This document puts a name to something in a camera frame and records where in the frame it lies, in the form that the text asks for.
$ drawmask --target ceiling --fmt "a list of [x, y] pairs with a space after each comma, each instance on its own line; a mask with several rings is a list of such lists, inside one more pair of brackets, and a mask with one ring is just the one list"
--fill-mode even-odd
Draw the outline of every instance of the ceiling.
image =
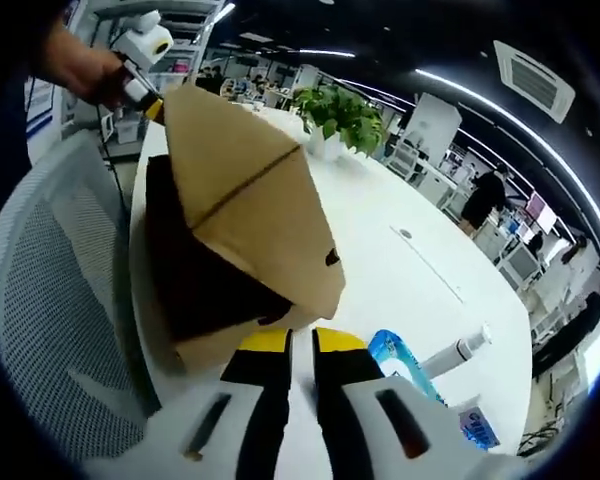
[[[278, 50], [265, 52], [268, 58], [283, 63], [310, 63], [335, 77], [411, 101], [414, 94], [427, 91], [466, 105], [480, 116], [460, 107], [463, 130], [513, 164], [567, 224], [589, 230], [584, 214], [600, 238], [598, 216], [554, 156], [482, 102], [414, 72], [421, 69], [452, 80], [520, 119], [564, 158], [600, 210], [599, 9], [583, 11], [581, 3], [540, 0], [333, 0], [333, 5], [319, 0], [233, 1], [235, 10], [215, 26], [209, 46], [230, 42], [256, 51], [264, 45]], [[273, 41], [262, 44], [239, 37], [244, 32]], [[576, 99], [562, 124], [501, 83], [496, 39], [548, 66], [575, 89]], [[356, 57], [289, 53], [279, 45], [346, 51]], [[456, 141], [496, 160], [468, 136], [459, 134]]]

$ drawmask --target person's arm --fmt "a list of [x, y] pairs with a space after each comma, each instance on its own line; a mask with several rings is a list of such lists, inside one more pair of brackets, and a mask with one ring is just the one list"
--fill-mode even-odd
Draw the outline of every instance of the person's arm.
[[61, 17], [49, 30], [31, 66], [35, 76], [65, 87], [89, 103], [112, 108], [122, 98], [121, 86], [119, 90], [101, 90], [103, 82], [122, 67], [122, 61], [111, 51], [84, 45], [64, 27]]

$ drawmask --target white bottle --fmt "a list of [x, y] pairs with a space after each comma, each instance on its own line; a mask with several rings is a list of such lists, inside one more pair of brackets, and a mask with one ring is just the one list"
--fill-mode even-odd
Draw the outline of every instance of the white bottle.
[[479, 332], [452, 343], [421, 363], [420, 366], [429, 376], [429, 379], [433, 379], [456, 368], [458, 365], [462, 365], [486, 343], [491, 344], [491, 336], [487, 327], [483, 325]]

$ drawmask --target cardboard box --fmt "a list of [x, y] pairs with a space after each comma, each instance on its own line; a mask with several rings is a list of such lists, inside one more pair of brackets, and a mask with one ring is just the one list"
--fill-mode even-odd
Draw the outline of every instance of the cardboard box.
[[166, 95], [165, 124], [147, 243], [187, 369], [226, 362], [258, 328], [332, 318], [344, 273], [302, 146], [193, 85]]

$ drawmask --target air conditioner vent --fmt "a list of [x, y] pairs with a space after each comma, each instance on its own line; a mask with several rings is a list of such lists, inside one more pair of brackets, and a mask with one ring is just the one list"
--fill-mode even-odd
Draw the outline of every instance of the air conditioner vent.
[[502, 83], [562, 123], [573, 104], [575, 91], [545, 65], [495, 40]]

